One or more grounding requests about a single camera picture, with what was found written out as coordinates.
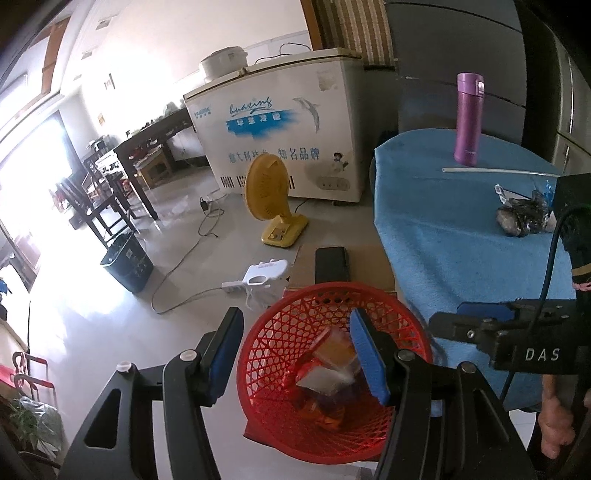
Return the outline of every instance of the blue trash bin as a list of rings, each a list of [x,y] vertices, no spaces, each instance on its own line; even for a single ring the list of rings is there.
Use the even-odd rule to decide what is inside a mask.
[[[133,232],[118,235],[100,264],[131,293],[144,289],[154,269]]]

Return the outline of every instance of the electric fan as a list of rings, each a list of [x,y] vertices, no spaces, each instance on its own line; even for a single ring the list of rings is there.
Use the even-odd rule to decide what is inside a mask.
[[[244,195],[254,218],[272,220],[263,230],[264,244],[290,247],[308,225],[305,216],[291,214],[289,189],[289,175],[279,157],[263,153],[254,159],[246,175]]]

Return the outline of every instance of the blue tablecloth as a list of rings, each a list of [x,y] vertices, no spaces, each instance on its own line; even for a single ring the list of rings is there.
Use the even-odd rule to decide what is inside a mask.
[[[506,236],[495,220],[501,203],[494,185],[531,196],[548,177],[522,174],[443,173],[458,167],[454,130],[405,132],[375,150],[375,226],[411,310],[428,320],[455,312],[463,301],[499,302],[540,295],[551,234]],[[478,167],[557,173],[537,155],[497,138],[480,139]],[[549,299],[574,298],[570,260],[558,247]],[[506,372],[466,343],[437,339],[439,364],[474,362],[497,394]],[[517,374],[505,406],[512,410],[540,401],[539,375]]]

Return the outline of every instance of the freezer lid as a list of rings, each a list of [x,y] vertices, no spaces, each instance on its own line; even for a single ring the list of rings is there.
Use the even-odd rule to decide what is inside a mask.
[[[185,100],[190,100],[192,97],[195,97],[196,95],[199,95],[203,92],[207,92],[208,90],[211,90],[225,83],[230,83],[232,81],[239,80],[243,77],[248,76],[249,74],[264,72],[265,70],[283,68],[302,62],[338,58],[361,59],[362,56],[361,53],[358,53],[353,50],[348,50],[346,48],[328,48],[326,50],[307,51],[304,53],[298,53],[296,55],[285,55],[284,57],[277,57],[276,59],[262,61],[255,65],[251,65],[249,67],[237,70],[235,72],[228,73],[223,77],[212,80],[211,82],[206,83],[205,85],[201,85],[192,92],[185,93],[183,95],[183,98]]]

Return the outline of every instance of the dark wooden table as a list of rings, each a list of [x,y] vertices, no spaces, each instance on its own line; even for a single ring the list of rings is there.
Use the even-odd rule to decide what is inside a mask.
[[[125,174],[129,178],[129,184],[133,188],[135,194],[138,196],[139,201],[154,220],[158,220],[158,213],[156,213],[156,210],[154,210],[150,200],[148,200],[148,197],[139,184],[138,179],[135,177],[137,171],[135,169],[134,162],[129,159],[129,156],[137,147],[146,147],[149,145],[147,148],[149,150],[150,148],[154,148],[156,145],[162,145],[166,159],[169,163],[172,163],[174,161],[173,154],[170,151],[166,141],[174,137],[180,131],[189,127],[193,127],[193,123],[191,122],[189,111],[186,108],[183,108],[140,130],[133,137],[128,138],[118,147],[113,149],[117,155],[117,158],[119,159],[119,162],[121,163],[121,166],[123,167],[123,170],[125,171]]]

